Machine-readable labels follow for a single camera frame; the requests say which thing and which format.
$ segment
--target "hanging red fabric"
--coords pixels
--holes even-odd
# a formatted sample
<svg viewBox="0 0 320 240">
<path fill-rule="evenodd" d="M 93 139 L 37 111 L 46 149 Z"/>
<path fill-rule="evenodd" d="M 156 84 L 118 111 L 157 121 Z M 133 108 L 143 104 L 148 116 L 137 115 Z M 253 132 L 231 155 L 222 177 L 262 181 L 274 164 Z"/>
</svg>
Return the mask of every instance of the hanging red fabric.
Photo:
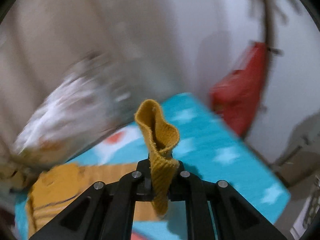
<svg viewBox="0 0 320 240">
<path fill-rule="evenodd" d="M 245 68 L 235 70 L 210 91 L 211 107 L 221 114 L 228 126 L 239 136 L 250 128 L 260 102 L 265 82 L 267 46 L 255 42 L 247 51 Z"/>
</svg>

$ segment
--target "red garment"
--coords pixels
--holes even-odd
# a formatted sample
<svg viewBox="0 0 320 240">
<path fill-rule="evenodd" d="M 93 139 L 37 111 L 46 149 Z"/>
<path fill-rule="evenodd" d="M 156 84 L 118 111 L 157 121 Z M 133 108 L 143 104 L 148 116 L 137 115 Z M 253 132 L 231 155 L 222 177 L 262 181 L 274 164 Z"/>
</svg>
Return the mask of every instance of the red garment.
<svg viewBox="0 0 320 240">
<path fill-rule="evenodd" d="M 265 43 L 255 42 L 245 55 L 246 67 L 233 71 L 210 91 L 212 109 L 221 114 L 239 136 L 250 128 L 258 109 L 265 82 L 266 57 Z"/>
</svg>

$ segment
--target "folded yellow cloth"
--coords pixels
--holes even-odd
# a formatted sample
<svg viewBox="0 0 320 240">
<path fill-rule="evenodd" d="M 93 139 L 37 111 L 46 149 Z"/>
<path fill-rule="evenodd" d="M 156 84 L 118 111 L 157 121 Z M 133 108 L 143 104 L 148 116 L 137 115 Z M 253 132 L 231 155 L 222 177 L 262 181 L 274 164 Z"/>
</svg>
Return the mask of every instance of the folded yellow cloth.
<svg viewBox="0 0 320 240">
<path fill-rule="evenodd" d="M 151 99 L 142 102 L 135 121 L 149 150 L 155 192 L 152 204 L 158 215 L 164 215 L 168 210 L 168 189 L 179 167 L 179 162 L 172 158 L 172 149 L 180 139 L 179 131 L 165 121 L 161 106 Z"/>
<path fill-rule="evenodd" d="M 29 237 L 66 208 L 96 181 L 112 183 L 135 171 L 136 163 L 102 166 L 64 164 L 40 174 L 26 205 Z M 151 203 L 137 202 L 134 220 L 158 220 Z"/>
</svg>

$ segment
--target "plastic bag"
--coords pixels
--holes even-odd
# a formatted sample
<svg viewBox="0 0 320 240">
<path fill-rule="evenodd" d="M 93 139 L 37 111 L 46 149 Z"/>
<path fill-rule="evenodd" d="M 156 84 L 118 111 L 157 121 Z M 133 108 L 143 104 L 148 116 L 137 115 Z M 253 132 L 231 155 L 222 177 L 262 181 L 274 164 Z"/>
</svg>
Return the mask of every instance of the plastic bag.
<svg viewBox="0 0 320 240">
<path fill-rule="evenodd" d="M 92 59 L 77 63 L 31 116 L 18 135 L 12 159 L 29 167 L 51 168 L 96 141 L 113 126 L 108 115 L 107 86 L 99 79 L 101 65 Z"/>
</svg>

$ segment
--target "turquoise star-patterned fabric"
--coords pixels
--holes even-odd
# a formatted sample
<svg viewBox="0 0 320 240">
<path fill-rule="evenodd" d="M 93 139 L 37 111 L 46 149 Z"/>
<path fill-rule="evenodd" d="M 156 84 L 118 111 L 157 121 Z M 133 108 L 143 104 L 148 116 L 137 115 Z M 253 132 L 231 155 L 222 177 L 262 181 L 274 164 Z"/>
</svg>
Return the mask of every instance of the turquoise star-patterned fabric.
<svg viewBox="0 0 320 240">
<path fill-rule="evenodd" d="M 223 120 L 211 113 L 188 93 L 173 96 L 163 104 L 165 118 L 180 131 L 173 157 L 186 170 L 203 180 L 223 179 L 244 196 L 262 215 L 274 223 L 290 195 L 272 172 L 246 148 Z M 72 162 L 80 165 L 133 163 L 148 157 L 142 134 L 135 123 L 118 132 L 123 137 L 113 145 L 96 145 Z M 25 197 L 16 205 L 16 222 L 26 240 Z M 169 203 L 163 221 L 134 222 L 133 231 L 152 240 L 187 239 L 184 202 Z"/>
</svg>

